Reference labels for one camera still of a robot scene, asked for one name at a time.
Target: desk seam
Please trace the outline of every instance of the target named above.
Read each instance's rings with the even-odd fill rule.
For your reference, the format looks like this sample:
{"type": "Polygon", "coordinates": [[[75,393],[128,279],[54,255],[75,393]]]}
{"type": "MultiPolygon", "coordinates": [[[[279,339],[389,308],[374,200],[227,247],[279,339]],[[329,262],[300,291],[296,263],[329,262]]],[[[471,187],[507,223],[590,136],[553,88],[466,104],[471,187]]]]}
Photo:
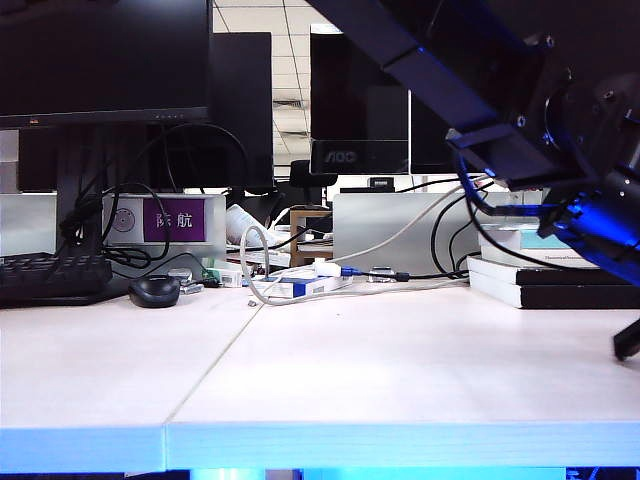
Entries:
{"type": "Polygon", "coordinates": [[[169,416],[165,419],[164,421],[164,431],[165,431],[165,435],[164,435],[164,447],[166,449],[166,428],[169,426],[169,424],[171,422],[173,422],[175,416],[178,414],[178,412],[180,411],[180,409],[184,406],[185,403],[187,403],[189,401],[189,399],[191,398],[191,396],[196,392],[196,390],[198,389],[198,387],[200,387],[200,385],[202,385],[202,382],[204,382],[204,380],[209,376],[209,374],[213,371],[213,369],[218,365],[218,363],[220,363],[220,361],[222,360],[222,358],[224,358],[224,356],[227,354],[227,352],[231,349],[231,347],[233,347],[233,345],[236,343],[236,341],[240,338],[240,336],[244,333],[244,331],[249,327],[249,325],[251,325],[251,322],[253,322],[253,320],[256,318],[256,316],[258,315],[258,313],[260,313],[260,311],[262,310],[262,308],[264,307],[264,304],[261,304],[256,311],[253,313],[253,315],[251,315],[251,317],[249,318],[249,320],[247,320],[247,322],[242,326],[242,328],[238,331],[238,333],[236,333],[231,340],[229,341],[229,343],[227,344],[227,346],[222,350],[222,352],[220,352],[220,354],[213,360],[213,362],[211,363],[211,365],[209,365],[205,371],[203,372],[203,374],[200,376],[200,378],[195,382],[195,384],[189,389],[189,391],[187,392],[187,394],[184,396],[184,398],[182,400],[180,400],[180,402],[178,402],[178,404],[176,405],[176,407],[171,411],[171,413],[169,414],[169,416]]]}

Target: white cable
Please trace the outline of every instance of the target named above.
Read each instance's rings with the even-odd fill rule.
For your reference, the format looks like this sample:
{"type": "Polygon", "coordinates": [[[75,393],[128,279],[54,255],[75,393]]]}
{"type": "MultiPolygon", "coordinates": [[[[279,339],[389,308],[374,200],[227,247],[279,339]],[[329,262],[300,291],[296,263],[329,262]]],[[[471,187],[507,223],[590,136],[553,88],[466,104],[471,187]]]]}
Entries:
{"type": "MultiPolygon", "coordinates": [[[[258,236],[260,237],[263,246],[265,249],[267,249],[267,243],[266,243],[266,238],[264,238],[264,235],[262,234],[262,232],[260,231],[260,229],[258,229],[258,227],[256,226],[250,226],[249,228],[247,228],[247,230],[243,233],[242,235],[242,240],[240,241],[240,265],[242,267],[242,272],[245,275],[245,278],[249,284],[249,288],[251,289],[251,292],[253,293],[253,295],[260,300],[262,303],[266,304],[266,305],[272,305],[275,307],[279,307],[282,305],[294,305],[297,303],[302,303],[302,302],[308,302],[310,300],[316,300],[319,298],[326,298],[326,297],[338,297],[338,296],[349,296],[349,297],[353,297],[353,296],[368,296],[368,295],[379,295],[381,293],[393,293],[393,292],[414,292],[414,291],[421,291],[421,290],[433,290],[436,288],[442,288],[442,287],[446,287],[446,286],[450,286],[450,285],[455,285],[458,283],[466,283],[467,279],[465,278],[458,278],[455,280],[447,280],[444,282],[439,282],[436,284],[431,284],[431,285],[415,285],[415,286],[398,286],[398,287],[384,287],[384,288],[380,288],[377,290],[369,290],[369,291],[333,291],[333,292],[322,292],[322,293],[316,293],[316,294],[312,294],[312,295],[306,295],[304,297],[297,297],[297,298],[291,298],[291,299],[282,299],[282,300],[273,300],[267,296],[264,295],[264,292],[260,292],[254,282],[253,279],[251,278],[251,272],[249,271],[249,266],[247,265],[247,261],[245,258],[245,249],[246,249],[246,238],[247,238],[247,234],[250,232],[250,230],[254,229],[256,232],[258,232],[258,236]]],[[[309,267],[305,266],[305,267],[295,267],[283,272],[287,272],[290,273],[292,271],[295,270],[303,270],[303,269],[308,269],[309,267]]],[[[280,281],[283,276],[283,272],[278,272],[276,274],[276,278],[274,279],[273,284],[277,283],[278,281],[280,281]]]]}
{"type": "MultiPolygon", "coordinates": [[[[486,180],[487,178],[489,178],[488,175],[483,175],[481,177],[475,178],[474,181],[486,180]]],[[[431,205],[427,206],[426,208],[422,209],[413,218],[413,220],[411,220],[404,227],[402,227],[395,235],[392,235],[391,237],[387,238],[385,241],[380,242],[379,244],[374,245],[373,247],[367,248],[366,250],[362,250],[360,252],[352,253],[350,255],[345,255],[345,256],[342,256],[342,257],[334,258],[334,259],[332,259],[330,261],[331,262],[336,262],[336,263],[344,262],[345,260],[351,260],[352,258],[361,257],[362,255],[366,255],[367,253],[371,253],[371,252],[379,250],[379,249],[381,249],[383,247],[386,247],[391,242],[393,242],[396,238],[398,238],[400,235],[402,235],[404,232],[406,232],[411,227],[413,227],[416,223],[418,223],[420,220],[422,220],[423,217],[425,217],[429,212],[431,212],[434,208],[436,208],[440,203],[444,202],[447,198],[449,198],[451,195],[454,195],[459,190],[462,190],[462,185],[458,185],[457,187],[452,188],[451,190],[449,190],[446,193],[444,193],[438,200],[436,200],[435,202],[433,202],[431,205]]]]}

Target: gray partition panel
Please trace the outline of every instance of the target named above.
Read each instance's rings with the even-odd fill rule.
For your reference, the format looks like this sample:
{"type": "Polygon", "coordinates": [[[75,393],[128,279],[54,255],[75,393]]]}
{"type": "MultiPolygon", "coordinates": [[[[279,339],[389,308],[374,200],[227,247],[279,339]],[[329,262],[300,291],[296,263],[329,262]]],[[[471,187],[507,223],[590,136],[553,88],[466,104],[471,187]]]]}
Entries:
{"type": "MultiPolygon", "coordinates": [[[[439,193],[364,193],[336,195],[333,201],[334,257],[342,257],[386,240],[420,210],[436,201],[439,193]]],[[[422,218],[417,225],[398,239],[380,250],[354,258],[345,264],[368,270],[373,266],[388,266],[397,272],[412,274],[437,273],[430,253],[430,237],[438,213],[451,200],[438,204],[433,212],[422,218]]],[[[490,193],[487,201],[493,205],[520,203],[522,193],[490,193]]],[[[530,203],[539,203],[540,192],[528,192],[525,196],[530,203]]],[[[503,223],[504,217],[490,218],[480,214],[485,223],[503,223]]],[[[451,235],[469,221],[464,201],[458,202],[443,217],[438,228],[436,252],[440,263],[452,268],[449,260],[448,244],[451,235]]],[[[479,250],[478,234],[473,225],[457,236],[454,242],[454,258],[479,250]]]]}

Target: purple name sign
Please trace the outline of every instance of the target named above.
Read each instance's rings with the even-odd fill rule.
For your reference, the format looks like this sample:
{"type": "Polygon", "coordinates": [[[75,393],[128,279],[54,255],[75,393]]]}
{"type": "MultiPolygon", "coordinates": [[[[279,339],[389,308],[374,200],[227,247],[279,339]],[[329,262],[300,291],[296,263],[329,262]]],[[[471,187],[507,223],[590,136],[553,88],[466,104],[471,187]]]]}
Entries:
{"type": "MultiPolygon", "coordinates": [[[[205,234],[204,199],[202,198],[161,198],[168,216],[169,239],[172,242],[204,242],[205,234]]],[[[165,226],[160,207],[153,198],[145,198],[144,241],[164,242],[165,226]]]]}

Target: blue connector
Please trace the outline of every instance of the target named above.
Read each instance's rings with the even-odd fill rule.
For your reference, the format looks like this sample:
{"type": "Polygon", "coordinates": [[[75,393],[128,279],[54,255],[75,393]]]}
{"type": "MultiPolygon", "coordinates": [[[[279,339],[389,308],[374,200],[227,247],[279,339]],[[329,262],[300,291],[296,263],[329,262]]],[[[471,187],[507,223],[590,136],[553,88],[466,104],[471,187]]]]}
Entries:
{"type": "Polygon", "coordinates": [[[364,275],[360,270],[355,267],[342,267],[340,273],[343,277],[359,277],[364,275]]]}

